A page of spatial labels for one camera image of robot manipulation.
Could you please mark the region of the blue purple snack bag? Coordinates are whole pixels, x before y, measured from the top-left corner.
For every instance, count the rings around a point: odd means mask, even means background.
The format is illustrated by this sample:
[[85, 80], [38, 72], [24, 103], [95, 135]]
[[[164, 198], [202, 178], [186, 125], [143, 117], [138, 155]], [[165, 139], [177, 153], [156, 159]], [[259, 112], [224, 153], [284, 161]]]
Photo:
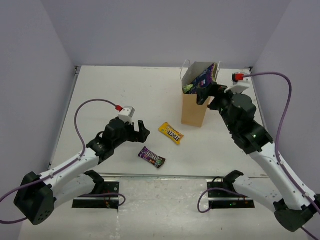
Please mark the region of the blue purple snack bag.
[[198, 88], [206, 88], [210, 83], [216, 81], [218, 64], [213, 63], [207, 67], [198, 77], [192, 81], [191, 94], [195, 94]]

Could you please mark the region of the green snack packet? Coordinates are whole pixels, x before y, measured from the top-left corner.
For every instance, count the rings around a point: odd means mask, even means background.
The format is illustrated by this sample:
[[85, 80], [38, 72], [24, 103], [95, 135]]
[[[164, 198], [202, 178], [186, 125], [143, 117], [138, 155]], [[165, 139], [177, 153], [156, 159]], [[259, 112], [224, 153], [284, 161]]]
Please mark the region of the green snack packet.
[[184, 94], [188, 94], [188, 92], [194, 87], [193, 84], [189, 84], [189, 85], [185, 85], [183, 88], [182, 88], [182, 92]]

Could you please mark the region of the yellow M&M's packet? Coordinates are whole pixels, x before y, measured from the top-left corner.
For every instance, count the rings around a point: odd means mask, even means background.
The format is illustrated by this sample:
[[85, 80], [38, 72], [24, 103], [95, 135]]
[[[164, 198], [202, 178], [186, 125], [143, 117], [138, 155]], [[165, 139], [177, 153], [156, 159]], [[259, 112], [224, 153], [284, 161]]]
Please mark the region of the yellow M&M's packet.
[[158, 131], [172, 140], [176, 145], [180, 145], [184, 135], [175, 130], [168, 122], [163, 123]]

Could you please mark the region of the purple M&M's packet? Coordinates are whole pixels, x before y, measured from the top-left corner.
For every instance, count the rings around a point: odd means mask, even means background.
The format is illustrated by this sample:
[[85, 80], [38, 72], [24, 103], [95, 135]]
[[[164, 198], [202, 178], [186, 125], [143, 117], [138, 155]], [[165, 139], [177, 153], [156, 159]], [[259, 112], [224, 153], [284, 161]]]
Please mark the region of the purple M&M's packet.
[[139, 152], [138, 157], [152, 164], [157, 169], [160, 169], [166, 162], [164, 157], [150, 151], [146, 146]]

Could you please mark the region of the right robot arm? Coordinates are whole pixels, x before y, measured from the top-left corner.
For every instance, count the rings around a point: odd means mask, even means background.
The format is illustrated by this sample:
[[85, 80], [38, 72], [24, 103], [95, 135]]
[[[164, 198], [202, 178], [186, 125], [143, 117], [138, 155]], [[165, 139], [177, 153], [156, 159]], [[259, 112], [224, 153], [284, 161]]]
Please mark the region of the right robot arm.
[[243, 173], [233, 171], [223, 183], [227, 196], [244, 195], [269, 209], [288, 231], [301, 229], [320, 211], [320, 196], [311, 190], [276, 150], [267, 130], [255, 121], [256, 106], [242, 93], [211, 83], [196, 91], [198, 105], [212, 97], [207, 106], [221, 115], [234, 143], [268, 175], [275, 188], [259, 185]]

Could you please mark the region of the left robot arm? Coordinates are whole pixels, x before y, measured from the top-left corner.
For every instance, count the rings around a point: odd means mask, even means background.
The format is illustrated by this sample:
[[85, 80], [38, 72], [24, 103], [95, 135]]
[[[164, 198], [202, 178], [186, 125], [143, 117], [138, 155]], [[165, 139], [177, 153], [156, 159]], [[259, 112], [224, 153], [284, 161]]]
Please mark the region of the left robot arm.
[[112, 119], [85, 148], [59, 166], [24, 176], [14, 205], [34, 225], [43, 223], [62, 204], [81, 196], [99, 196], [103, 193], [102, 177], [92, 169], [114, 155], [125, 142], [145, 143], [150, 131], [139, 120], [134, 124], [118, 117]]

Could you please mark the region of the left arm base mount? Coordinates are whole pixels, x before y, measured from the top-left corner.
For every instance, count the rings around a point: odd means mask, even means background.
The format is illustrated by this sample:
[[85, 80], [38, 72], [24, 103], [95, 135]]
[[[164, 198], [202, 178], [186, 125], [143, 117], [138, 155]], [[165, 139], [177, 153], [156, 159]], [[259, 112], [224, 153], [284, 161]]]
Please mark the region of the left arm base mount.
[[126, 197], [119, 192], [119, 181], [105, 181], [105, 179], [93, 170], [85, 172], [94, 182], [91, 193], [77, 197], [72, 202], [73, 209], [94, 210], [119, 210], [124, 205]]

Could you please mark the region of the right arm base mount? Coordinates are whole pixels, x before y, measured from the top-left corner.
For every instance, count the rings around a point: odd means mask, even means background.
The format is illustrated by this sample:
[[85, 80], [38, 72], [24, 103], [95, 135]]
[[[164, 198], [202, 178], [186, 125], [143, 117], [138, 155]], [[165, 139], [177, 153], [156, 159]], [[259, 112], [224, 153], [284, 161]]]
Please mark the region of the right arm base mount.
[[[205, 214], [210, 210], [254, 209], [254, 201], [247, 196], [237, 193], [233, 187], [236, 179], [242, 176], [244, 176], [242, 172], [234, 170], [224, 177], [216, 176], [213, 180], [208, 181], [207, 190], [200, 195], [197, 201], [198, 212]], [[200, 203], [205, 195], [209, 198], [208, 208], [201, 210]]]

